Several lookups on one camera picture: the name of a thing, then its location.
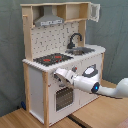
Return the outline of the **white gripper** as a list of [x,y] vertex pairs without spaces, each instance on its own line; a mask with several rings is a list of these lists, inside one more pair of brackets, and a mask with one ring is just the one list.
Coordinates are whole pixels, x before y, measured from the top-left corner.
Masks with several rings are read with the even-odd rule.
[[55,71],[55,74],[61,79],[61,81],[65,85],[72,85],[73,84],[73,79],[76,77],[76,74],[72,70],[66,70],[62,68],[58,68]]

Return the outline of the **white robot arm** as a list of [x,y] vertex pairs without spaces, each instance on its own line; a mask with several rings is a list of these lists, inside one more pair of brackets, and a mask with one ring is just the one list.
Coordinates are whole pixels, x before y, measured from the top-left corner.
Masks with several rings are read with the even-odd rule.
[[103,87],[98,82],[98,70],[94,66],[89,66],[82,75],[62,68],[58,68],[55,74],[67,87],[116,99],[128,98],[128,78],[123,78],[115,88]]

